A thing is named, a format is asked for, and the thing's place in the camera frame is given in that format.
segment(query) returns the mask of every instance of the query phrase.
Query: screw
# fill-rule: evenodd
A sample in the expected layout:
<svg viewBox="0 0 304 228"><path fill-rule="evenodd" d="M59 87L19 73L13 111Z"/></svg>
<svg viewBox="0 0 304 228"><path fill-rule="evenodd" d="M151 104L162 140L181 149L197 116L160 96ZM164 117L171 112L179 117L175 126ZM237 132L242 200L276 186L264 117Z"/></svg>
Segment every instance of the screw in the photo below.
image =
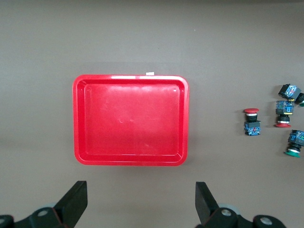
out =
<svg viewBox="0 0 304 228"><path fill-rule="evenodd" d="M269 218L262 217L261 222L264 223L265 225L272 225L272 221Z"/></svg>
<svg viewBox="0 0 304 228"><path fill-rule="evenodd" d="M223 209L222 210L222 215L225 215L225 216L231 216L231 212L227 209Z"/></svg>
<svg viewBox="0 0 304 228"><path fill-rule="evenodd" d="M42 210L37 214L37 216L39 216L39 217L44 216L47 214L47 212L48 212L47 210Z"/></svg>

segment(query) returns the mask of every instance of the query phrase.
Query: red plastic tray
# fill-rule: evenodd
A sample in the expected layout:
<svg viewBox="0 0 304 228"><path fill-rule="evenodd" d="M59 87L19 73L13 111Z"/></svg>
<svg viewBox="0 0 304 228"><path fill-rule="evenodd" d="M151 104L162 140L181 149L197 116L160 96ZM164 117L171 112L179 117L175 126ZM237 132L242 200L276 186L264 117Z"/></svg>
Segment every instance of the red plastic tray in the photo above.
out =
<svg viewBox="0 0 304 228"><path fill-rule="evenodd" d="M81 75L74 143L85 165L177 166L187 157L189 86L181 76Z"/></svg>

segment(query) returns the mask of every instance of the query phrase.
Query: gray table surface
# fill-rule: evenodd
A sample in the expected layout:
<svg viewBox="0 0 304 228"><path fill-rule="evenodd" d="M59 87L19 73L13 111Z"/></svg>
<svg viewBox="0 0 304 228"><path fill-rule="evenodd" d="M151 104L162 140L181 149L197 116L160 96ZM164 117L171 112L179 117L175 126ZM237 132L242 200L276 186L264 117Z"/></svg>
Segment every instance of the gray table surface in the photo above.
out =
<svg viewBox="0 0 304 228"><path fill-rule="evenodd" d="M189 155L179 167L84 166L74 157L72 83L81 74L181 75ZM20 220L77 181L76 227L191 228L196 181L251 220L302 228L304 159L273 127L283 84L304 90L303 1L0 1L0 214ZM260 109L260 136L243 109ZM296 107L292 129L304 130Z"/></svg>

